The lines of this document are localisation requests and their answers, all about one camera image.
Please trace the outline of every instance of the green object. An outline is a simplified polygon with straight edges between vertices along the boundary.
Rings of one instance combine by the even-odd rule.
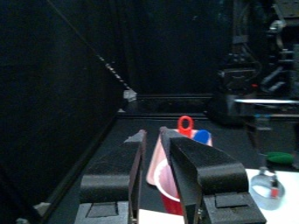
[[[273,163],[290,165],[294,162],[294,155],[286,152],[271,151],[266,154],[266,159]]]

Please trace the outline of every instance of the red handle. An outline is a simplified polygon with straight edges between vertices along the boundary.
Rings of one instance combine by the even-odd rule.
[[[187,128],[183,127],[183,121],[187,121],[188,122]],[[183,115],[179,118],[179,121],[178,121],[178,130],[188,138],[192,137],[192,127],[194,127],[194,121],[192,121],[192,119],[187,115]]]

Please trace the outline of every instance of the black backdrop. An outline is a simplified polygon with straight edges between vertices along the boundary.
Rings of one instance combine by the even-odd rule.
[[[230,53],[232,0],[126,1],[139,93],[211,93],[219,65]],[[249,45],[267,73],[267,4],[251,2]]]
[[[108,2],[55,3],[126,74]],[[36,205],[95,147],[120,108],[123,86],[46,1],[3,0],[0,15],[0,165],[24,199]],[[23,215],[14,205],[10,212],[0,193],[0,220],[14,223]]]

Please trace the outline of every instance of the blue object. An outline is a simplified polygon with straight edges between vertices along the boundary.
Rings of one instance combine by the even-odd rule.
[[[196,142],[206,144],[210,141],[211,133],[206,129],[198,130],[198,132],[194,135],[192,140]]]

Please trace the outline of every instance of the red object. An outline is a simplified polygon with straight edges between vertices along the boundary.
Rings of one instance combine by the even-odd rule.
[[[278,197],[278,193],[279,193],[278,188],[273,187],[271,188],[271,198],[277,198]]]
[[[164,207],[166,212],[168,214],[183,215],[182,203],[179,201],[175,201],[175,200],[167,198],[163,194],[162,194],[162,199],[163,199],[163,207]]]
[[[183,127],[183,122],[187,121],[188,122],[188,126],[187,128]],[[179,118],[179,121],[178,121],[178,130],[179,132],[186,135],[188,138],[192,138],[192,127],[194,127],[194,121],[192,119],[187,116],[187,115],[183,115],[180,118]]]

